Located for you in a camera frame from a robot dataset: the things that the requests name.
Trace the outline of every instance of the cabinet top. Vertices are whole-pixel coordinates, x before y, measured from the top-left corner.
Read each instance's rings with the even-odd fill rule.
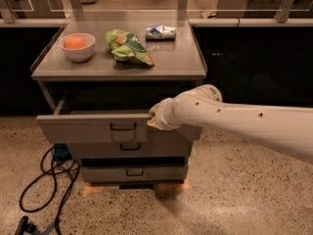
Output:
[[[176,39],[146,40],[145,29],[151,25],[175,26]],[[117,62],[104,40],[105,33],[115,28],[136,34],[156,65],[146,68]],[[62,37],[77,32],[90,33],[96,38],[95,54],[87,62],[68,60],[59,46]],[[206,75],[205,61],[186,14],[179,11],[75,13],[48,53],[38,60],[41,61],[32,78],[41,81],[198,80]]]

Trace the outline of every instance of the drawer handle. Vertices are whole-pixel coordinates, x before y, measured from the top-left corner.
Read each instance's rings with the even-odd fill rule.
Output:
[[[134,123],[134,126],[132,126],[130,128],[114,128],[113,124],[112,123],[110,124],[110,130],[113,130],[113,131],[132,131],[132,130],[135,130],[136,127],[137,127],[136,122]]]
[[[131,145],[119,145],[119,149],[122,151],[137,151],[140,149],[140,143],[137,143],[137,146],[131,146]]]
[[[127,176],[143,176],[143,175],[144,175],[144,171],[141,170],[141,172],[139,172],[139,173],[135,173],[135,172],[131,173],[131,172],[129,172],[128,169],[127,169],[127,170],[126,170],[126,175],[127,175]]]

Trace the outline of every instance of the orange bowl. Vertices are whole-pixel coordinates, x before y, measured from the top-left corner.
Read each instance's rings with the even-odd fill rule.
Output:
[[[73,61],[87,61],[95,52],[96,39],[88,33],[74,33],[66,35],[59,41],[64,54]]]

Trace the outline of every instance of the lab counter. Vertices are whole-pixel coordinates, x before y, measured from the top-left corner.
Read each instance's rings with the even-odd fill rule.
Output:
[[[273,19],[283,0],[218,0],[218,19]],[[312,18],[313,0],[294,0],[290,18]]]
[[[64,19],[66,17],[62,0],[8,0],[8,3],[19,19]]]

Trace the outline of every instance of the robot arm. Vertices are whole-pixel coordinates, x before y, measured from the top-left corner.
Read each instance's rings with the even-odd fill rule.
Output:
[[[203,85],[161,101],[150,113],[154,128],[214,126],[313,164],[313,109],[226,104],[216,87]]]

